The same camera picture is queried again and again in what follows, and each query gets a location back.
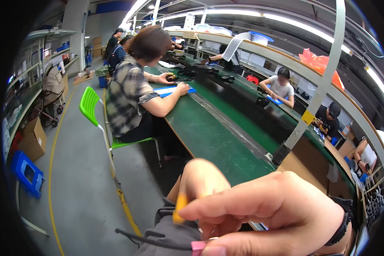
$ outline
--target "plastic bag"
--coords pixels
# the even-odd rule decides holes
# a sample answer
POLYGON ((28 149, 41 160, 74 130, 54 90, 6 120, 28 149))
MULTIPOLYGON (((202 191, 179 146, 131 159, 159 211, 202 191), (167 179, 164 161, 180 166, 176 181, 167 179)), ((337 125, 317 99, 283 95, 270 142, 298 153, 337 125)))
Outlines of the plastic bag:
MULTIPOLYGON (((303 54, 298 55, 300 57, 300 61, 309 67, 314 68, 315 70, 319 71, 321 74, 324 74, 324 71, 326 70, 327 63, 328 63, 328 56, 316 56, 312 52, 310 52, 310 49, 303 49, 303 54)), ((342 90, 344 90, 344 85, 339 77, 339 74, 337 73, 337 70, 334 71, 333 76, 333 83, 335 83, 338 87, 340 87, 342 90)))

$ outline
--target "black t-shirt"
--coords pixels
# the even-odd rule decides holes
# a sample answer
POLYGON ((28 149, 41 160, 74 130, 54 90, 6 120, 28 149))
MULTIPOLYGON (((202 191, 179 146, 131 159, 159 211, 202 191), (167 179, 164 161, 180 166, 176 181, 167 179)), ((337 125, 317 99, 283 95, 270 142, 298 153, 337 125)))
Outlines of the black t-shirt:
POLYGON ((115 49, 117 46, 118 39, 115 36, 112 36, 110 40, 108 41, 107 48, 105 49, 105 56, 104 58, 107 59, 110 56, 110 53, 115 49))
POLYGON ((321 121, 323 121, 323 123, 327 126, 328 128, 327 135, 330 136, 331 138, 334 138, 337 135, 337 130, 340 127, 340 123, 337 118, 334 120, 328 120, 326 113, 327 113, 327 108, 321 105, 317 110, 316 117, 321 121))

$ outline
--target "black cap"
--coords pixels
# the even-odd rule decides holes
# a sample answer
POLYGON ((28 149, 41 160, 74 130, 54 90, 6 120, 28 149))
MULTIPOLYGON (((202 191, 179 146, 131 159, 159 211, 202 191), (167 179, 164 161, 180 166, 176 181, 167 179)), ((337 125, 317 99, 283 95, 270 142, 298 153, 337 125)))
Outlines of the black cap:
POLYGON ((330 106, 328 107, 328 114, 336 119, 337 116, 340 114, 341 108, 337 105, 337 103, 332 102, 330 106))

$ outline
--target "patterned clothing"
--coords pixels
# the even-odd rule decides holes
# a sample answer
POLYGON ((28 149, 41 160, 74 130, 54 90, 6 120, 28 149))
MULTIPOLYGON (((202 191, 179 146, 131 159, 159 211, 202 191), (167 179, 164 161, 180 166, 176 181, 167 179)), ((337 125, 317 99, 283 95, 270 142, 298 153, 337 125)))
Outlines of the patterned clothing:
POLYGON ((144 76, 143 67, 125 56, 116 66, 105 95, 108 122, 115 137, 121 137, 139 126, 147 111, 141 104, 158 97, 144 76))

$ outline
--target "fingernail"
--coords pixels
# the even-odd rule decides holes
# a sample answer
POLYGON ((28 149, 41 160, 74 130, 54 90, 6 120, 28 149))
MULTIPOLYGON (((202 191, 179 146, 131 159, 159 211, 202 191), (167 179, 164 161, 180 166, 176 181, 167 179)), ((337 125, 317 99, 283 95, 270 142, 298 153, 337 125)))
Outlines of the fingernail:
POLYGON ((202 256, 226 256, 226 248, 222 246, 207 246, 202 251, 202 256))

